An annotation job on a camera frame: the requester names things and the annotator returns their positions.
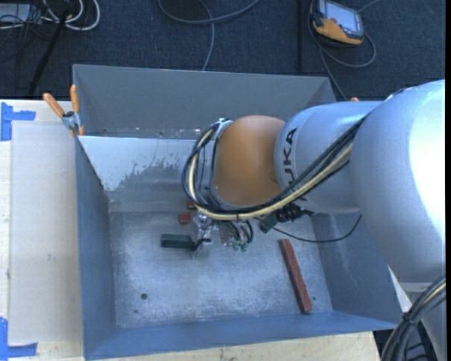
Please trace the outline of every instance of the red wooden block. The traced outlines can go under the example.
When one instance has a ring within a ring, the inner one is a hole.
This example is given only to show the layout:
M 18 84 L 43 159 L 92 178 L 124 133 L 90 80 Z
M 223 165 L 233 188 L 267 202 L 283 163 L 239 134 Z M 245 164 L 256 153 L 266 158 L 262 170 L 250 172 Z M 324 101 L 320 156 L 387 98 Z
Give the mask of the red wooden block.
M 291 278 L 292 288 L 294 289 L 295 297 L 298 300 L 299 308 L 302 313 L 309 313 L 313 307 L 310 303 L 306 284 L 302 277 L 301 269 L 299 268 L 298 260 L 295 257 L 291 242 L 289 239 L 281 239 L 279 240 L 279 246 L 280 251 L 283 254 L 284 262 L 286 263 L 289 278 Z
M 186 225 L 187 223 L 190 223 L 192 213 L 180 213 L 178 219 L 181 225 Z

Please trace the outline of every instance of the yellow cable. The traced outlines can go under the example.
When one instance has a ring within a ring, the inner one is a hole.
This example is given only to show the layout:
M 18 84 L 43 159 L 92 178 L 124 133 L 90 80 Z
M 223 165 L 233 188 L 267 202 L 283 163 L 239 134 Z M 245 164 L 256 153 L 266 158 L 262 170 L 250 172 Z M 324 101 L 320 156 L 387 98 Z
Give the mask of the yellow cable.
M 252 211 L 249 213 L 237 213 L 237 214 L 219 214 L 219 213 L 214 213 L 212 211 L 209 211 L 205 208 L 203 208 L 200 205 L 197 205 L 198 201 L 197 198 L 195 196 L 195 190 L 194 190 L 194 170 L 195 170 L 195 164 L 197 162 L 197 156 L 198 154 L 196 153 L 194 155 L 194 157 L 191 160 L 190 163 L 190 169 L 189 169 L 189 176 L 188 176 L 188 185 L 189 185 L 189 192 L 192 195 L 192 197 L 194 198 L 193 201 L 194 203 L 196 203 L 196 207 L 197 209 L 204 215 L 207 215 L 208 217 L 215 219 L 215 220 L 246 220 L 249 218 L 254 218 L 254 217 L 259 217 L 265 214 L 269 214 L 272 211 L 276 211 L 279 208 L 282 208 L 283 206 L 287 205 L 290 202 L 295 201 L 299 196 L 301 196 L 302 194 L 304 194 L 305 192 L 307 192 L 309 189 L 313 188 L 314 186 L 316 186 L 322 179 L 324 179 L 325 177 L 327 177 L 335 168 L 337 168 L 337 166 L 344 160 L 346 159 L 351 150 L 353 148 L 353 143 L 350 143 L 346 149 L 344 149 L 341 154 L 339 154 L 331 163 L 329 163 L 329 165 L 327 165 L 321 172 L 319 172 L 318 174 L 316 174 L 316 176 L 314 176 L 312 179 L 310 179 L 307 183 L 305 183 L 304 185 L 302 185 L 299 189 L 297 189 L 295 192 L 289 194 L 286 198 L 281 199 L 280 201 L 277 201 L 276 203 L 262 208 L 260 210 L 257 211 Z

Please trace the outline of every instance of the cable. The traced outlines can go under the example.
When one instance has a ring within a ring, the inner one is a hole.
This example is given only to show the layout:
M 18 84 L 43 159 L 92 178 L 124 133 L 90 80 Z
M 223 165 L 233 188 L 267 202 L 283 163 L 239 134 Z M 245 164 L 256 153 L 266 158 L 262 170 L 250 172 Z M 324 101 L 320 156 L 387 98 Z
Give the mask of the cable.
M 358 120 L 356 123 L 354 123 L 344 134 L 342 134 L 341 137 L 339 137 L 338 140 L 336 140 L 333 144 L 331 144 L 319 157 L 314 160 L 308 168 L 306 168 L 293 182 L 291 182 L 288 187 L 283 189 L 277 196 L 275 196 L 270 201 L 262 204 L 262 205 L 256 205 L 256 206 L 249 206 L 245 208 L 241 208 L 238 210 L 228 210 L 224 211 L 222 208 L 214 207 L 212 205 L 209 205 L 206 202 L 200 202 L 196 196 L 193 196 L 191 192 L 189 191 L 190 188 L 190 182 L 188 178 L 188 173 L 191 172 L 190 165 L 192 163 L 192 158 L 195 156 L 198 156 L 198 153 L 200 152 L 201 148 L 204 148 L 205 145 L 212 139 L 213 134 L 215 133 L 219 123 L 212 124 L 208 129 L 206 129 L 202 135 L 197 139 L 194 147 L 192 148 L 192 152 L 189 155 L 189 158 L 186 161 L 186 164 L 183 168 L 182 172 L 182 184 L 184 192 L 187 194 L 187 196 L 197 205 L 202 206 L 203 208 L 208 209 L 209 211 L 218 211 L 221 214 L 228 214 L 228 215 L 237 215 L 239 213 L 246 213 L 246 212 L 254 212 L 254 211 L 263 211 L 266 207 L 276 205 L 278 201 L 281 199 L 284 199 L 284 197 L 288 196 L 297 186 L 299 186 L 305 178 L 310 175 L 314 169 L 324 161 L 324 159 L 327 159 L 328 164 L 332 162 L 332 158 L 336 157 L 337 154 L 341 149 L 346 147 L 352 140 L 354 139 L 357 131 L 359 130 L 360 125 L 365 121 L 366 117 L 368 115 L 364 116 L 360 120 Z M 316 174 L 322 171 L 326 166 L 322 165 L 322 167 L 317 170 Z M 326 180 L 328 177 L 330 177 L 332 174 L 337 172 L 338 169 L 342 168 L 343 165 L 338 163 L 335 168 L 333 168 L 329 173 L 324 175 L 320 180 L 318 180 L 316 183 L 313 184 L 313 186 L 308 190 L 311 191 L 315 186 L 318 186 L 320 183 L 322 183 L 324 180 Z M 201 191 L 196 190 L 195 193 L 197 196 L 201 196 Z
M 43 16 L 43 19 L 44 20 L 53 21 L 55 23 L 58 23 L 60 21 L 60 19 L 59 19 L 58 16 L 56 16 L 54 14 L 54 12 L 50 8 L 47 0 L 42 0 L 42 2 L 44 3 L 44 5 L 45 5 L 45 7 L 47 9 L 47 13 L 52 17 L 50 19 L 49 17 Z M 78 20 L 83 14 L 83 1 L 82 0 L 78 0 L 78 2 L 79 2 L 79 5 L 80 5 L 79 13 L 75 17 L 72 17 L 71 19 L 67 19 L 65 21 L 65 26 L 67 28 L 69 28 L 69 29 L 73 29 L 74 31 L 89 31 L 90 29 L 94 29 L 98 25 L 98 23 L 100 22 L 100 15 L 101 15 L 100 14 L 100 6 L 98 5 L 97 0 L 92 0 L 93 4 L 95 6 L 95 12 L 97 13 L 95 21 L 94 21 L 93 24 L 91 24 L 90 26 L 86 26 L 86 27 L 73 26 L 73 25 L 70 24 L 70 23 Z
M 254 217 L 259 217 L 265 214 L 269 214 L 272 211 L 276 211 L 279 208 L 282 208 L 284 205 L 287 205 L 290 202 L 294 202 L 299 196 L 304 195 L 307 191 L 310 191 L 314 186 L 318 184 L 324 177 L 326 177 L 328 174 L 330 174 L 334 169 L 337 168 L 345 159 L 349 158 L 350 151 L 353 148 L 353 143 L 351 142 L 347 148 L 342 151 L 338 156 L 326 167 L 324 170 L 322 170 L 320 173 L 316 174 L 313 178 L 311 178 L 307 183 L 305 183 L 303 186 L 301 186 L 298 190 L 294 191 L 292 194 L 288 195 L 284 199 L 281 199 L 279 201 L 276 201 L 274 204 L 264 207 L 258 211 L 252 211 L 252 212 L 246 212 L 246 213 L 215 213 L 206 210 L 200 205 L 197 205 L 197 198 L 195 197 L 195 189 L 192 185 L 194 183 L 193 180 L 193 172 L 194 167 L 197 162 L 197 154 L 195 154 L 192 157 L 192 161 L 190 163 L 190 170 L 189 170 L 189 192 L 192 195 L 192 201 L 196 203 L 197 209 L 204 215 L 207 215 L 210 218 L 216 219 L 216 220 L 247 220 Z
M 181 19 L 179 17 L 173 16 L 173 15 L 171 15 L 170 13 L 168 13 L 166 11 L 164 6 L 162 5 L 162 0 L 159 0 L 159 8 L 162 11 L 162 13 L 165 14 L 167 17 L 169 17 L 170 19 L 176 20 L 176 21 L 178 21 L 180 23 L 185 23 L 185 24 L 208 24 L 208 23 L 210 23 L 210 28 L 211 28 L 210 46 L 209 46 L 209 51 L 207 53 L 207 57 L 205 59 L 204 65 L 202 66 L 202 71 L 205 71 L 207 66 L 208 66 L 208 64 L 209 64 L 210 56 L 212 55 L 212 50 L 213 50 L 214 41 L 215 41 L 215 27 L 214 27 L 214 23 L 216 23 L 218 21 L 221 21 L 221 20 L 227 20 L 227 19 L 231 19 L 232 17 L 239 16 L 240 14 L 243 14 L 244 12 L 248 11 L 249 9 L 251 9 L 254 5 L 259 3 L 261 0 L 255 0 L 254 2 L 252 2 L 251 4 L 246 6 L 245 8 L 243 8 L 243 9 L 241 9 L 239 11 L 233 12 L 232 14 L 223 15 L 221 17 L 212 17 L 212 13 L 210 12 L 210 10 L 207 7 L 207 5 L 202 0 L 197 0 L 197 1 L 207 11 L 207 15 L 209 16 L 209 19 L 205 19 L 205 20 L 186 20 L 186 19 Z
M 361 8 L 359 8 L 357 10 L 357 12 L 361 12 L 363 11 L 365 8 L 370 7 L 372 4 L 376 4 L 378 2 L 380 2 L 381 0 L 373 0 L 372 2 L 367 3 L 366 5 L 362 6 Z M 329 69 L 327 62 L 325 60 L 324 54 L 329 57 L 330 59 L 334 60 L 336 63 L 344 65 L 346 67 L 350 67 L 350 68 L 364 68 L 364 67 L 368 67 L 370 64 L 372 64 L 372 62 L 376 59 L 376 54 L 377 54 L 377 50 L 376 50 L 376 44 L 374 43 L 373 39 L 365 32 L 364 36 L 365 38 L 369 41 L 369 43 L 371 44 L 372 47 L 372 56 L 371 58 L 364 63 L 361 64 L 350 64 L 347 62 L 343 62 L 342 60 L 339 60 L 338 58 L 334 57 L 333 55 L 331 55 L 327 50 L 325 50 L 325 48 L 323 47 L 323 45 L 316 39 L 316 37 L 314 36 L 313 32 L 312 32 L 312 28 L 310 25 L 310 11 L 307 11 L 307 22 L 309 23 L 309 25 L 307 26 L 307 28 L 309 29 L 309 33 L 311 38 L 314 40 L 314 42 L 316 43 L 316 45 L 319 48 L 319 54 L 321 56 L 321 60 L 322 63 L 324 65 L 324 68 L 326 69 L 329 78 L 331 79 L 332 83 L 336 86 L 337 91 L 339 91 L 340 95 L 343 97 L 344 101 L 347 101 L 347 97 L 346 95 L 344 95 L 343 90 L 341 89 L 341 87 L 339 86 L 339 84 L 337 83 L 337 81 L 334 79 L 334 77 L 332 76 L 331 70 Z
M 414 301 L 409 311 L 389 336 L 383 351 L 383 361 L 400 360 L 404 355 L 411 331 L 430 310 L 446 300 L 446 275 L 433 282 Z
M 254 219 L 260 221 L 261 223 L 265 223 L 266 225 L 269 226 L 270 229 L 276 230 L 277 232 L 280 232 L 280 233 L 282 233 L 284 235 L 287 235 L 287 236 L 289 236 L 291 238 L 294 238 L 294 239 L 297 239 L 299 241 L 310 242 L 312 244 L 325 244 L 325 243 L 330 243 L 330 242 L 342 241 L 343 239 L 349 237 L 354 232 L 356 227 L 359 225 L 359 222 L 361 221 L 361 218 L 362 218 L 362 214 L 359 215 L 359 218 L 357 219 L 356 223 L 354 223 L 354 225 L 350 229 L 350 231 L 347 234 L 343 235 L 342 237 L 333 238 L 333 239 L 320 239 L 320 240 L 301 238 L 301 237 L 298 237 L 296 235 L 292 235 L 292 234 L 290 234 L 288 232 L 285 232 L 285 231 L 283 231 L 281 229 L 278 229 L 277 227 L 274 227 L 274 226 L 270 225 L 269 223 L 265 222 L 264 220 L 261 220 L 260 218 L 254 218 Z
M 231 14 L 226 14 L 226 15 L 223 15 L 223 16 L 220 16 L 220 17 L 211 17 L 209 19 L 204 19 L 204 20 L 186 20 L 186 19 L 181 19 L 180 17 L 173 16 L 173 15 L 171 15 L 170 13 L 168 13 L 164 9 L 164 7 L 162 6 L 162 0 L 159 0 L 159 7 L 160 7 L 161 11 L 165 15 L 167 15 L 171 19 L 179 21 L 181 23 L 185 23 L 185 24 L 208 24 L 208 23 L 216 23 L 216 22 L 221 21 L 221 20 L 227 20 L 227 19 L 231 19 L 232 17 L 239 16 L 240 14 L 243 14 L 244 12 L 247 12 L 249 9 L 254 7 L 254 5 L 259 3 L 260 1 L 261 0 L 254 0 L 254 2 L 252 2 L 249 5 L 247 5 L 245 8 L 242 8 L 239 11 L 235 11 L 235 12 L 233 12 Z

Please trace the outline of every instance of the black object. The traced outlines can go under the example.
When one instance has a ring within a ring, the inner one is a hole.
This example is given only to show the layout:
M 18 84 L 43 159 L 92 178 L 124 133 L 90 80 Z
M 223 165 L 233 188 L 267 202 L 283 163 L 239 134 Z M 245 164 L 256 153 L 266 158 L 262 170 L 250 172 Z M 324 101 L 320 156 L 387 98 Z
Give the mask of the black object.
M 47 50 L 45 51 L 45 54 L 42 56 L 41 61 L 38 63 L 38 67 L 35 70 L 35 74 L 30 81 L 30 87 L 29 87 L 29 96 L 33 96 L 33 93 L 35 89 L 37 88 L 38 82 L 40 81 L 40 78 L 42 74 L 44 73 L 44 69 L 48 63 L 48 59 L 50 58 L 50 55 L 52 54 L 53 48 L 55 47 L 56 42 L 59 40 L 60 33 L 63 30 L 63 27 L 65 25 L 65 21 L 67 20 L 68 15 L 70 14 L 72 8 L 75 5 L 75 2 L 77 0 L 64 0 L 65 1 L 65 9 L 62 12 L 62 16 L 60 17 L 59 24 L 53 33 L 53 37 L 50 40 L 50 43 L 48 44 Z
M 194 250 L 195 244 L 188 235 L 162 234 L 160 237 L 160 247 Z
M 297 220 L 298 218 L 306 214 L 311 215 L 314 213 L 308 210 L 302 210 L 295 203 L 289 203 L 279 210 L 276 210 L 267 215 L 264 220 L 260 222 L 259 228 L 262 230 L 262 232 L 266 233 L 278 223 L 287 222 L 289 220 Z
M 299 74 L 304 73 L 302 65 L 302 35 L 304 34 L 304 5 L 303 0 L 297 0 L 298 6 L 298 64 L 297 71 Z

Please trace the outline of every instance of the wooden stick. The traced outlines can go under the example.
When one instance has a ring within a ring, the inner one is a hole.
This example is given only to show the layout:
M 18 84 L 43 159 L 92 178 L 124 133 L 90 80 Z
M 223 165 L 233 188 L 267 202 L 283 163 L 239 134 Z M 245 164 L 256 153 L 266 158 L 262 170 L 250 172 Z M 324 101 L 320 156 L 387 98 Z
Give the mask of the wooden stick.
M 309 294 L 307 293 L 306 284 L 299 268 L 298 260 L 295 257 L 294 249 L 292 248 L 289 239 L 279 240 L 280 251 L 283 254 L 284 262 L 286 263 L 287 272 L 291 278 L 292 288 L 294 289 L 295 297 L 298 300 L 299 308 L 302 313 L 309 313 L 313 308 Z

